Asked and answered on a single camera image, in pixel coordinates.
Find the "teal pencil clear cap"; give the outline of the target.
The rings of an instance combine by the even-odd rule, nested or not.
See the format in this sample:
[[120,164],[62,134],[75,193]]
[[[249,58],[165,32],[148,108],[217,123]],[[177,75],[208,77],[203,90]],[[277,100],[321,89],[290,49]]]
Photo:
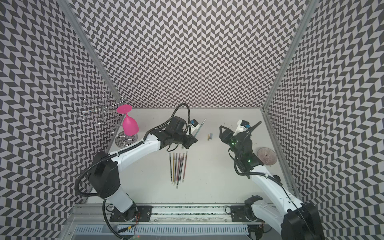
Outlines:
[[194,133],[194,137],[195,137],[195,138],[197,138],[197,135],[198,135],[199,131],[202,129],[202,127],[203,127],[203,125],[204,125],[204,123],[205,123],[206,120],[207,120],[207,118],[205,118],[205,119],[203,120],[203,122],[199,125],[199,127],[197,128],[196,132]]

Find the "aluminium corner post left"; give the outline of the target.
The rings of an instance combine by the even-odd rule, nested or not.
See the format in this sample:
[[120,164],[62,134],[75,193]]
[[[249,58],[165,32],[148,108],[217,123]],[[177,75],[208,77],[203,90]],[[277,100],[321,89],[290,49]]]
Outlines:
[[91,42],[89,38],[87,37],[84,29],[82,28],[81,24],[79,23],[75,13],[73,12],[69,1],[66,0],[57,0],[57,3],[59,7],[62,9],[64,15],[66,16],[67,20],[71,24],[72,28],[74,29],[76,35],[78,36],[80,42],[84,46],[86,52],[89,54],[91,60],[93,61],[94,65],[96,66],[96,69],[99,71],[102,80],[107,85],[108,90],[110,93],[115,97],[116,100],[120,100],[121,96],[116,89],[113,81],[111,80],[109,74],[107,73],[105,67],[103,66],[103,63],[99,59],[99,56],[97,55],[95,49],[91,45]]

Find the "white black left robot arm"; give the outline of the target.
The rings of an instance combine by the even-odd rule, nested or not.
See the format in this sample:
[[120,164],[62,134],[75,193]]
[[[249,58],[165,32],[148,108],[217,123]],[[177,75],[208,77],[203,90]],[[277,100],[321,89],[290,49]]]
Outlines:
[[85,169],[75,182],[75,192],[81,197],[100,197],[109,201],[120,213],[133,213],[134,201],[122,189],[120,173],[148,154],[172,144],[189,149],[198,140],[194,136],[199,122],[188,115],[187,120],[172,113],[164,123],[149,129],[142,140],[107,154],[97,153],[93,163]]

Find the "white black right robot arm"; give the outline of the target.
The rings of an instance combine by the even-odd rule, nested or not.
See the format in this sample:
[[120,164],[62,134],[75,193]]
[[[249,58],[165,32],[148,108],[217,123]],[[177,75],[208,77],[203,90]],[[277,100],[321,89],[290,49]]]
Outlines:
[[240,120],[235,131],[220,126],[220,140],[229,146],[229,153],[237,175],[256,183],[273,206],[260,196],[245,201],[245,214],[250,221],[260,219],[280,233],[284,240],[325,239],[318,209],[312,203],[304,203],[291,194],[267,169],[253,152],[252,132],[260,125],[250,126]]

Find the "aluminium corner post right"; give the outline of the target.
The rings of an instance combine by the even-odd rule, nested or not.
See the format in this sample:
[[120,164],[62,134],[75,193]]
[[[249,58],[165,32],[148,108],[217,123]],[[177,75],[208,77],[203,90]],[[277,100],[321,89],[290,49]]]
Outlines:
[[298,29],[296,30],[294,37],[292,39],[292,42],[288,48],[287,54],[283,59],[281,68],[279,69],[279,72],[276,76],[276,79],[274,80],[274,83],[272,85],[272,88],[268,94],[268,97],[265,101],[265,104],[263,105],[263,111],[267,111],[283,78],[284,75],[286,74],[286,71],[292,61],[293,56],[295,55],[295,52],[301,42],[301,39],[307,29],[308,24],[310,23],[312,16],[317,8],[317,5],[319,4],[320,1],[318,0],[311,0],[309,1],[309,4],[304,12],[303,18],[300,20]]

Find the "pink plastic wine glass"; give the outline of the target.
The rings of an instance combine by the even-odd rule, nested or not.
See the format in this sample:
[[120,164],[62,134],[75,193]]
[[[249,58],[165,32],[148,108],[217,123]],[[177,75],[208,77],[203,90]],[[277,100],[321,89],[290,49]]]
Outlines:
[[118,114],[125,115],[123,120],[123,130],[127,136],[134,136],[140,130],[137,121],[128,115],[132,109],[133,107],[131,105],[122,105],[117,108]]

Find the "clear pink glass dish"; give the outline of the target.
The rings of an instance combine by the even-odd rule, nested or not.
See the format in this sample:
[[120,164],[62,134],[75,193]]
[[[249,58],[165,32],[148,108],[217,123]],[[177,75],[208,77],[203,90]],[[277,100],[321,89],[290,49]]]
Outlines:
[[257,152],[257,156],[263,164],[267,166],[272,166],[278,161],[276,153],[269,148],[260,148]]

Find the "black pencil purple cap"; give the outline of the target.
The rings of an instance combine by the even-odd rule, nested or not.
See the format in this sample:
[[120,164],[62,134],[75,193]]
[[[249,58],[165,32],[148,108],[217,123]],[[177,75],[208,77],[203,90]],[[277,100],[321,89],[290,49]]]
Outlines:
[[176,170],[176,181],[175,181],[175,185],[177,183],[177,168],[178,168],[178,153],[175,153],[175,164],[176,164],[176,167],[175,167],[175,170]]

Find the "aluminium corner post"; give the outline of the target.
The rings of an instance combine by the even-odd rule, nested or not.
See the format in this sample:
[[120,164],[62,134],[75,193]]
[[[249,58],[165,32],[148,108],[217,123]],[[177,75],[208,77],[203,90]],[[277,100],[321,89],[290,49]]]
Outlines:
[[75,13],[73,12],[69,1],[66,0],[57,0],[57,3],[59,7],[62,9],[64,15],[66,16],[67,20],[71,24],[72,28],[74,29],[76,35],[78,36],[80,42],[84,46],[86,52],[89,54],[91,60],[93,61],[94,65],[96,66],[96,69],[99,71],[102,80],[107,85],[108,90],[110,93],[115,97],[116,100],[120,100],[121,96],[116,89],[113,81],[111,80],[109,74],[107,73],[105,67],[103,66],[103,63],[99,59],[99,56],[97,55],[95,49],[91,45],[91,42],[89,38],[87,37],[84,29],[82,28],[81,24],[79,23]]
[[287,54],[283,59],[281,68],[279,69],[279,72],[276,76],[276,79],[274,80],[274,83],[272,85],[272,88],[268,94],[268,97],[265,101],[265,104],[263,105],[263,111],[267,111],[283,78],[284,75],[286,74],[286,71],[292,61],[293,56],[295,55],[295,52],[301,42],[301,39],[307,29],[308,24],[310,23],[312,16],[317,8],[317,5],[319,4],[320,1],[318,0],[311,0],[309,1],[309,4],[304,12],[303,18],[300,20],[298,29],[296,30],[294,37],[292,39],[292,42],[288,48]]

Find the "dark blue pencil purple cap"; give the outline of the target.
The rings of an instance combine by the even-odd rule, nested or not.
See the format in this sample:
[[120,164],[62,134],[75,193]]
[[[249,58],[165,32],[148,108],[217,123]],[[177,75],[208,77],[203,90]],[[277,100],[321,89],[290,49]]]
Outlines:
[[178,167],[178,184],[181,182],[182,162],[183,162],[183,155],[180,153],[179,167]]

